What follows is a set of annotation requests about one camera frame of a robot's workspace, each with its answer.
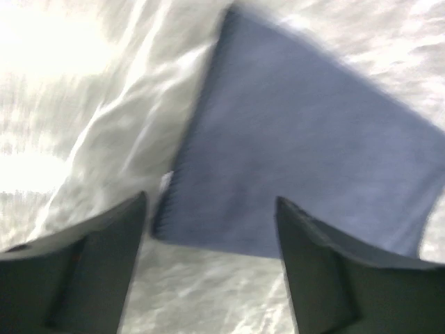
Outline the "blue grey cloth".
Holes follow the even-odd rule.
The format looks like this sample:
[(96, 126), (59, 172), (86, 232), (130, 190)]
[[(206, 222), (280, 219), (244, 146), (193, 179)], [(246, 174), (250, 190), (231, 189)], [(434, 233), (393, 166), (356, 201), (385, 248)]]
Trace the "blue grey cloth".
[(442, 130), (306, 38), (232, 5), (152, 235), (276, 258), (282, 196), (416, 256), (443, 188)]

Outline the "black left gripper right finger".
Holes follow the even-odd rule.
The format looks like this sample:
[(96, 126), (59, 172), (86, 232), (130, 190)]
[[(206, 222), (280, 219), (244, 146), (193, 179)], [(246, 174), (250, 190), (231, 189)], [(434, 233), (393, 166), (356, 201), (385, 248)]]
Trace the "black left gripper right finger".
[(360, 241), (276, 200), (299, 333), (443, 333), (444, 265)]

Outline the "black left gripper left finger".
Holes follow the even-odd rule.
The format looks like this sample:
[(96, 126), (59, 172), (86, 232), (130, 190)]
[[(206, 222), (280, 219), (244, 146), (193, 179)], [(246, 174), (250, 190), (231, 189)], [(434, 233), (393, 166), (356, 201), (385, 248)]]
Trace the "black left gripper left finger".
[(118, 333), (147, 195), (1, 252), (2, 333)]

